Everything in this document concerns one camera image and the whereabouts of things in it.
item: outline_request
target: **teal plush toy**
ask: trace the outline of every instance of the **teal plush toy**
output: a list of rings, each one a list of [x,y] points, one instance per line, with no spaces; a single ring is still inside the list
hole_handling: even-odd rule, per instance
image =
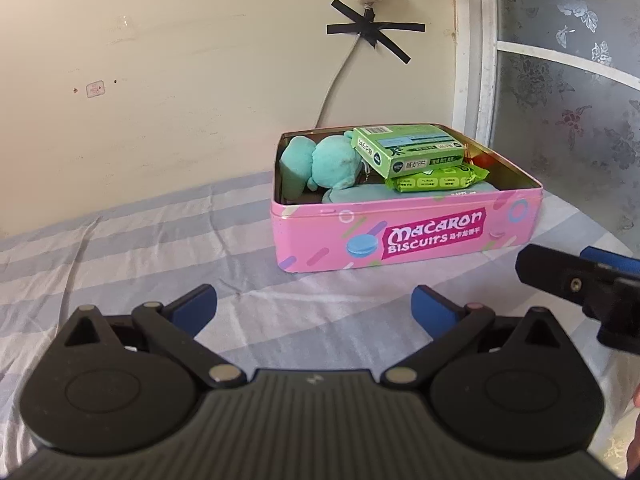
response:
[[[291,139],[280,157],[282,196],[297,200],[305,189],[318,187],[345,189],[353,186],[362,162],[361,156],[351,147],[353,132],[343,136],[325,137],[318,145],[309,138],[297,136]]]

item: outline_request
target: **black robot arm part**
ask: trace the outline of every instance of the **black robot arm part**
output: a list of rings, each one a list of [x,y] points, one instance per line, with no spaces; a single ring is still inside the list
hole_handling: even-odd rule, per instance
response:
[[[516,271],[600,320],[603,344],[638,352],[638,277],[616,267],[640,264],[609,255],[530,245]],[[193,339],[215,314],[210,285],[130,316],[81,306],[25,384],[20,414],[39,450],[10,478],[615,478],[586,452],[602,393],[546,308],[501,317],[421,285],[411,309],[434,341],[379,382],[268,369],[248,382]]]

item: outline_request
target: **green medicine box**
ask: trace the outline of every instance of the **green medicine box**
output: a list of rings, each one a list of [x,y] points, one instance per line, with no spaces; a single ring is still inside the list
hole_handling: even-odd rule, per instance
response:
[[[351,145],[384,178],[456,166],[465,155],[462,143],[432,124],[354,128]]]

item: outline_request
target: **printed ring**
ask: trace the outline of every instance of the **printed ring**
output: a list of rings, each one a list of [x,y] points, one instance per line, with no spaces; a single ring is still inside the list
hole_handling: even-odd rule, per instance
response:
[[[344,214],[349,214],[351,215],[348,218],[344,218],[342,215]],[[356,215],[353,211],[349,211],[348,209],[343,209],[342,211],[340,211],[338,213],[338,220],[340,222],[342,222],[343,224],[350,224],[351,222],[353,222],[353,219],[356,218]]]
[[[513,216],[513,210],[515,209],[515,207],[518,204],[524,204],[524,209],[523,209],[522,214],[520,216],[514,217]],[[523,220],[524,217],[527,215],[527,210],[528,209],[529,209],[529,202],[527,202],[523,198],[521,198],[520,200],[516,200],[513,204],[511,204],[511,208],[509,209],[509,222],[511,222],[512,224],[517,224],[518,222]]]

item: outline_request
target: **striped bed sheet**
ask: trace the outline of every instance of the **striped bed sheet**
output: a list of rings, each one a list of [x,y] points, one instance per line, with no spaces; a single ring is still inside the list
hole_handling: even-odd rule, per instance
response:
[[[126,314],[168,303],[201,283],[218,292],[199,342],[251,376],[257,367],[370,368],[375,375],[430,341],[409,296],[425,283],[451,300],[502,315],[548,306],[572,335],[607,399],[592,447],[623,415],[640,381],[638,358],[595,340],[581,310],[519,283],[518,248],[357,270],[288,274],[276,264],[271,173],[200,186],[0,240],[0,474],[34,452],[20,421],[20,386],[76,306]],[[571,253],[623,254],[613,235],[545,193],[534,241]]]

